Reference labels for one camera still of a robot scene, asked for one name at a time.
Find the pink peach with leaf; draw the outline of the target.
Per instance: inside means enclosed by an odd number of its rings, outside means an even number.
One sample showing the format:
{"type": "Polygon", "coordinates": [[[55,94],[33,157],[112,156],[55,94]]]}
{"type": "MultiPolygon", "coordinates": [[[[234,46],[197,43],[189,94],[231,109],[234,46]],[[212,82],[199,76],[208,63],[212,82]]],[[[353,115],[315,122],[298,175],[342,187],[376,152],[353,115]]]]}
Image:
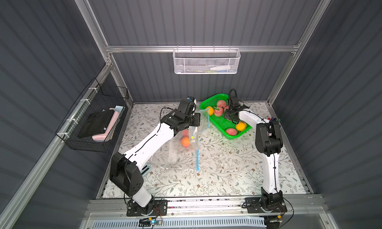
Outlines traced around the pink peach with leaf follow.
{"type": "Polygon", "coordinates": [[[220,116],[222,116],[223,113],[224,113],[224,108],[222,108],[222,107],[215,107],[215,108],[214,108],[214,115],[215,115],[216,117],[220,117],[220,116]]]}

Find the orange red peach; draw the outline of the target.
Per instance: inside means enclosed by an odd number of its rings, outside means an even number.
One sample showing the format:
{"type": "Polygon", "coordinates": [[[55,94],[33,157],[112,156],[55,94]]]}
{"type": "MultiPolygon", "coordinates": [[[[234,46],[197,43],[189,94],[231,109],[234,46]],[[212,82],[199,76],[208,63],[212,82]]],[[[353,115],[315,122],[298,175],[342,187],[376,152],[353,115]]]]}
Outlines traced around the orange red peach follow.
{"type": "Polygon", "coordinates": [[[190,138],[188,136],[184,136],[182,139],[181,139],[181,145],[183,147],[189,147],[190,146],[190,138]]]}

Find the clear zip-top bag blue zipper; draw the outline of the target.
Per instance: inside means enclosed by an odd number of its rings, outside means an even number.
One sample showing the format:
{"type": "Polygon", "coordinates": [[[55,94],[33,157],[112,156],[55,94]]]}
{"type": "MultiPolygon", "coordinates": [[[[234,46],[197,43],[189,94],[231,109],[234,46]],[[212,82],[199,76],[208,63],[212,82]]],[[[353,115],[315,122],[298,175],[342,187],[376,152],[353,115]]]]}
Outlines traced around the clear zip-top bag blue zipper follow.
{"type": "Polygon", "coordinates": [[[184,135],[182,132],[179,132],[148,160],[148,164],[151,167],[175,172],[181,170],[200,171],[200,141],[202,134],[210,127],[210,116],[207,110],[198,110],[197,113],[201,114],[201,124],[199,127],[188,128],[190,146],[183,147],[181,145],[181,139],[184,135]]]}

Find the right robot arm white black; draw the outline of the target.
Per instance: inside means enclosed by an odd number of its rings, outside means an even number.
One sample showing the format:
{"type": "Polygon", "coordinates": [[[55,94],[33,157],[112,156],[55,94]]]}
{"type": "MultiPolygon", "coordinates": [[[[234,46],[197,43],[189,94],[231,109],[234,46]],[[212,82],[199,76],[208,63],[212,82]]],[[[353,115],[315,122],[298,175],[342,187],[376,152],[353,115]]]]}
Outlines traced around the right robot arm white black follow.
{"type": "Polygon", "coordinates": [[[284,204],[279,180],[279,157],[283,147],[281,126],[277,119],[265,119],[249,110],[238,100],[229,100],[229,108],[224,118],[238,124],[243,121],[255,128],[255,147],[263,157],[263,186],[260,207],[264,212],[272,212],[284,204]]]}

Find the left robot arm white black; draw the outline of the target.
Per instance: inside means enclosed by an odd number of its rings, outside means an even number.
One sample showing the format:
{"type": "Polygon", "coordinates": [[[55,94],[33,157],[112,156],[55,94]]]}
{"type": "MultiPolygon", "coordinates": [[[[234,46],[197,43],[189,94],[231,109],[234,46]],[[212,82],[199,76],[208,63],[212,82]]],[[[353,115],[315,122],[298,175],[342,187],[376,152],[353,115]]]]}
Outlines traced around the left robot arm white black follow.
{"type": "Polygon", "coordinates": [[[154,207],[155,198],[144,187],[143,166],[162,145],[190,126],[200,125],[200,114],[195,105],[179,106],[160,119],[158,126],[132,149],[112,156],[109,179],[124,192],[145,214],[154,207]]]}

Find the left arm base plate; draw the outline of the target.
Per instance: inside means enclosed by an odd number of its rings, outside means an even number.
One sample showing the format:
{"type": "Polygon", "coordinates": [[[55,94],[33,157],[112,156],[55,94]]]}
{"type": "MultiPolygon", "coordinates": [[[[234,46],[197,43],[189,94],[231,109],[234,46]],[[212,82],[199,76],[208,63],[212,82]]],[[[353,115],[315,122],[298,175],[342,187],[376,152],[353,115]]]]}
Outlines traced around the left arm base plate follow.
{"type": "Polygon", "coordinates": [[[127,202],[127,217],[159,217],[166,216],[168,209],[168,201],[165,199],[154,199],[151,200],[147,206],[141,207],[134,200],[129,200],[127,202]]]}

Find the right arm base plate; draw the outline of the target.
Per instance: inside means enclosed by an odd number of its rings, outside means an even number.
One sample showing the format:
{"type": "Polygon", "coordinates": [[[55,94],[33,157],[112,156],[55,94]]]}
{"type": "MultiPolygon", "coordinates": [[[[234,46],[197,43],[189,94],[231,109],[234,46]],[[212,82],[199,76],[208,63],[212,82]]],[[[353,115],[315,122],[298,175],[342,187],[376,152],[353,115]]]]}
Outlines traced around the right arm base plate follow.
{"type": "Polygon", "coordinates": [[[248,213],[279,213],[284,214],[287,212],[287,206],[283,198],[267,198],[263,196],[246,197],[244,203],[241,205],[248,213]]]}

